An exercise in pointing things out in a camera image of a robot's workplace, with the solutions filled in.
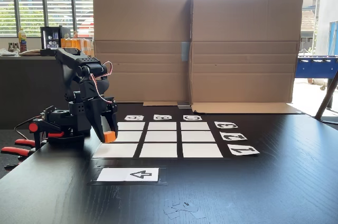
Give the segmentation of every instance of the red wire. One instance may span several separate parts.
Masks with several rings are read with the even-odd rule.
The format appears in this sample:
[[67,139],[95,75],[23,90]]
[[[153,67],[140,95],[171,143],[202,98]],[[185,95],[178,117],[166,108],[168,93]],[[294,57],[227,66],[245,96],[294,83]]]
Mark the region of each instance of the red wire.
[[[112,63],[111,63],[110,61],[106,61],[104,64],[106,64],[106,63],[109,63],[109,64],[110,64],[110,71],[109,71],[108,73],[103,74],[103,75],[97,76],[96,78],[111,75],[111,73],[112,73]],[[96,81],[96,78],[95,78],[94,74],[92,74],[92,73],[90,74],[89,79],[92,80],[92,81],[94,81],[94,85],[95,85],[97,94],[99,95],[99,97],[100,97],[103,101],[105,101],[105,102],[108,103],[108,104],[112,104],[112,101],[107,101],[105,98],[103,98],[103,97],[100,95],[100,92],[99,92],[99,90],[98,90],[98,88],[97,88],[97,81]]]

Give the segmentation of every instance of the tape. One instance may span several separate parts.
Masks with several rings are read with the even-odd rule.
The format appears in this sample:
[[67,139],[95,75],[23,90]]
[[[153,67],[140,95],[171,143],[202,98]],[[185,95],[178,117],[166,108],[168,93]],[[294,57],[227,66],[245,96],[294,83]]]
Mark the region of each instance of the tape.
[[190,42],[181,42],[181,59],[182,61],[188,61]]

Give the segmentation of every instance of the black table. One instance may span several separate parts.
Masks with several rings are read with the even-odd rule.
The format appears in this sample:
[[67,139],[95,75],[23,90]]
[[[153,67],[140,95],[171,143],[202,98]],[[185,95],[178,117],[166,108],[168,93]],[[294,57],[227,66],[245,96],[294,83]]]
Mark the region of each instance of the black table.
[[[119,105],[126,115],[192,115],[177,107]],[[202,115],[228,121],[260,154],[229,158],[91,159],[94,133],[83,145],[45,145],[0,180],[1,223],[338,223],[338,132],[304,115]],[[221,150],[227,156],[228,149]],[[166,185],[98,185],[101,167],[161,167]],[[170,220],[166,199],[193,202]]]

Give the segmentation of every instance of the cardboard backdrop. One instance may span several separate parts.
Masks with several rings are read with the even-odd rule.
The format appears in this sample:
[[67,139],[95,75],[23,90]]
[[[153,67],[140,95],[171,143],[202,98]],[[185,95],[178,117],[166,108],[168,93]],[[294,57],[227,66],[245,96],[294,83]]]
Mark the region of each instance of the cardboard backdrop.
[[290,102],[303,0],[94,0],[117,101]]

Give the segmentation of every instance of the number card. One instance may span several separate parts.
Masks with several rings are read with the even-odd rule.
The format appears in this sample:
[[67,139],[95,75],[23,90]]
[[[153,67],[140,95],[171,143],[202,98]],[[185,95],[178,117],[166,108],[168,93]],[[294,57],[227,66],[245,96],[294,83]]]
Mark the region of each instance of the number card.
[[228,129],[228,128],[238,128],[237,125],[231,122],[215,122],[217,128]]
[[154,120],[170,120],[170,115],[154,115]]
[[128,120],[128,121],[142,121],[143,118],[144,118],[144,116],[129,115],[129,116],[126,116],[125,120]]
[[197,121],[197,120],[202,120],[202,118],[200,116],[183,116],[184,120],[187,121]]
[[220,132],[222,139],[225,141],[244,141],[247,138],[241,133],[223,133]]
[[259,152],[254,149],[252,146],[241,146],[241,145],[228,145],[231,153],[233,155],[249,155],[249,154],[259,154]]

